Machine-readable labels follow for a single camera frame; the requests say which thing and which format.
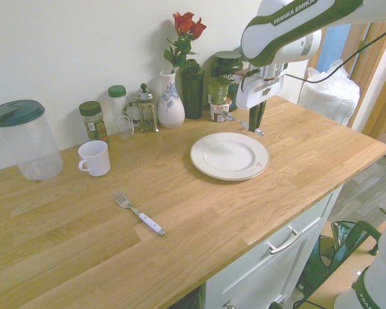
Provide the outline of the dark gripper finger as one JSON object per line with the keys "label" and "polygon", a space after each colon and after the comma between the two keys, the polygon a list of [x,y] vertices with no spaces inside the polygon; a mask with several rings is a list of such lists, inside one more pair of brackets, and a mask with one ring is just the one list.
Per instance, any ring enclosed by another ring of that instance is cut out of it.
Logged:
{"label": "dark gripper finger", "polygon": [[259,112],[259,105],[256,105],[249,110],[249,130],[251,132],[255,132],[256,129],[258,129],[259,127],[258,112]]}
{"label": "dark gripper finger", "polygon": [[265,106],[266,106],[266,100],[259,103],[259,105],[257,106],[257,113],[256,113],[256,126],[257,127],[260,127],[260,124],[261,124],[261,121],[262,121],[262,118],[264,115],[264,111],[265,111]]}

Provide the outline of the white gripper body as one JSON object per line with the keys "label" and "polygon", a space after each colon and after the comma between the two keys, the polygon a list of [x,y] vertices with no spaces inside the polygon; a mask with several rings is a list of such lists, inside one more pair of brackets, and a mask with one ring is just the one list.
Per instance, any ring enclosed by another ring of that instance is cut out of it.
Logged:
{"label": "white gripper body", "polygon": [[284,83],[288,63],[270,64],[260,68],[249,65],[236,93],[236,106],[251,109],[277,95]]}

